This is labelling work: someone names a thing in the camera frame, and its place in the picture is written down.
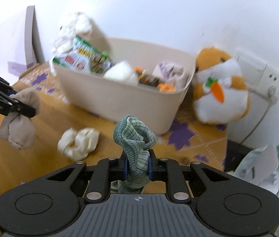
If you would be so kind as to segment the orange white hamster plush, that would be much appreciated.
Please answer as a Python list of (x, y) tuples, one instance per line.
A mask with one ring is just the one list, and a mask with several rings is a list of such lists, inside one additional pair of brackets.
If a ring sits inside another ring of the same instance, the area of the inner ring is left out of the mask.
[(238, 121), (250, 110), (251, 100), (238, 62), (215, 47), (202, 49), (192, 78), (192, 109), (203, 124)]

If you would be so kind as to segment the colourful snack bag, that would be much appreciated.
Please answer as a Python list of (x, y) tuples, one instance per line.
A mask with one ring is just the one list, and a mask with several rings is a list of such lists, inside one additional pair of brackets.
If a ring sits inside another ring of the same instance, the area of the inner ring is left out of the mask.
[(99, 51), (78, 35), (74, 37), (73, 49), (66, 54), (55, 56), (52, 62), (73, 71), (97, 74), (105, 74), (115, 65), (107, 53)]

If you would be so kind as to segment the pink white cloth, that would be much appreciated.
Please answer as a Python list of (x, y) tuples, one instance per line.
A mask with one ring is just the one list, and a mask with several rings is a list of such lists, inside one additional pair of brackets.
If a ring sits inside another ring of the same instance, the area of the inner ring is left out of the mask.
[(152, 75), (166, 84), (173, 85), (175, 90), (183, 89), (188, 80), (185, 68), (175, 62), (158, 63)]

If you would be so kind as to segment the crumpled paper plastic bag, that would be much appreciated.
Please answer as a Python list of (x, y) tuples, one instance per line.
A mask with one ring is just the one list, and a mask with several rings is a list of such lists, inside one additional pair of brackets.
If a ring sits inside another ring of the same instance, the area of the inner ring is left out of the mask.
[[(279, 145), (250, 151), (230, 175), (272, 192), (279, 198)], [(279, 226), (275, 233), (279, 236)]]

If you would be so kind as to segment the purple flower table runner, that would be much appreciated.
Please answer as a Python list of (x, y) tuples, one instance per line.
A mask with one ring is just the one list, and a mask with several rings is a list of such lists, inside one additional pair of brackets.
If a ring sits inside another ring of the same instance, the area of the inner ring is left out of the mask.
[(66, 69), (55, 76), (48, 63), (31, 67), (19, 81), (111, 122), (131, 114), (157, 135), (155, 152), (165, 152), (182, 164), (197, 160), (224, 169), (227, 127), (197, 122), (189, 106), (190, 93), (160, 93)]

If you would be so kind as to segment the white rabbit plush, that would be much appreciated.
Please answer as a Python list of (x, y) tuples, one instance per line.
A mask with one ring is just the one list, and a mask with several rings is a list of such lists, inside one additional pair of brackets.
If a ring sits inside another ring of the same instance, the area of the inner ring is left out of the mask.
[(74, 46), (74, 37), (77, 35), (87, 40), (99, 51), (109, 55), (109, 44), (104, 33), (85, 13), (77, 12), (70, 21), (62, 24), (58, 37), (52, 44), (53, 57), (50, 61), (52, 62), (55, 56), (70, 52)]

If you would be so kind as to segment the white wall socket panel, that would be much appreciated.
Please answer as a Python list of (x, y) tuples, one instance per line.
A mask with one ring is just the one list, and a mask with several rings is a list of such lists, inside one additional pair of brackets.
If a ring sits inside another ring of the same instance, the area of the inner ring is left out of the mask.
[(241, 67), (248, 88), (265, 100), (279, 99), (279, 69), (244, 49), (237, 49), (235, 59)]

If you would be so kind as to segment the orange plastic bottle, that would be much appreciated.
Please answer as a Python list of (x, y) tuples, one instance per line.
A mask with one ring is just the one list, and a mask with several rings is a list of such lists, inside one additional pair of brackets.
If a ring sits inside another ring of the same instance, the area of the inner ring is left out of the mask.
[(140, 84), (157, 88), (160, 92), (173, 93), (175, 88), (173, 84), (167, 84), (160, 78), (147, 73), (141, 67), (135, 67), (134, 72), (137, 75)]

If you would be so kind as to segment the cream sock bundle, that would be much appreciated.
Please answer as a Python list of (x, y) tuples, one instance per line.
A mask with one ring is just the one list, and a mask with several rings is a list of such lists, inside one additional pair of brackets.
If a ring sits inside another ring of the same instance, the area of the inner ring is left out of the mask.
[(100, 132), (94, 128), (87, 127), (79, 131), (70, 128), (63, 133), (57, 150), (74, 162), (82, 161), (96, 149), (99, 136)]

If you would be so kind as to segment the green knit sock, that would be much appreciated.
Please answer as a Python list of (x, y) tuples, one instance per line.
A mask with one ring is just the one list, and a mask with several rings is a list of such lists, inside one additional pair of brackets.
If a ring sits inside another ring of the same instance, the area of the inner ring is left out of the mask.
[(157, 136), (144, 122), (127, 115), (116, 125), (113, 132), (114, 142), (125, 152), (129, 173), (126, 180), (111, 183), (111, 190), (121, 194), (142, 194), (149, 180), (149, 158)]

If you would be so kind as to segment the taupe fleece sock bundle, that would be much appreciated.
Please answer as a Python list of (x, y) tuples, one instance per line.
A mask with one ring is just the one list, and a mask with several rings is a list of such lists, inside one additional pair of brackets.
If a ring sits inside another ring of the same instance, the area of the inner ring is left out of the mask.
[[(9, 97), (33, 107), (34, 115), (40, 113), (40, 96), (34, 88), (24, 89)], [(18, 112), (9, 113), (1, 123), (0, 139), (7, 140), (18, 150), (30, 148), (35, 139), (35, 127), (32, 120)]]

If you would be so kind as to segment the beige plastic storage bin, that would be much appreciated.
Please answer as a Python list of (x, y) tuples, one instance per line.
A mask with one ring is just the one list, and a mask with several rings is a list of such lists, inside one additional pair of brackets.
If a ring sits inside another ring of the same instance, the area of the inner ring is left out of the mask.
[[(137, 40), (106, 39), (109, 55), (115, 62), (126, 60), (149, 73), (160, 62), (175, 62), (183, 66), (190, 77), (195, 72), (195, 57), (185, 51)], [(132, 86), (107, 80), (96, 73), (80, 73), (59, 65), (54, 68), (71, 104), (113, 121), (133, 115), (157, 135), (170, 129), (191, 83), (187, 80), (183, 89), (166, 93), (146, 85)]]

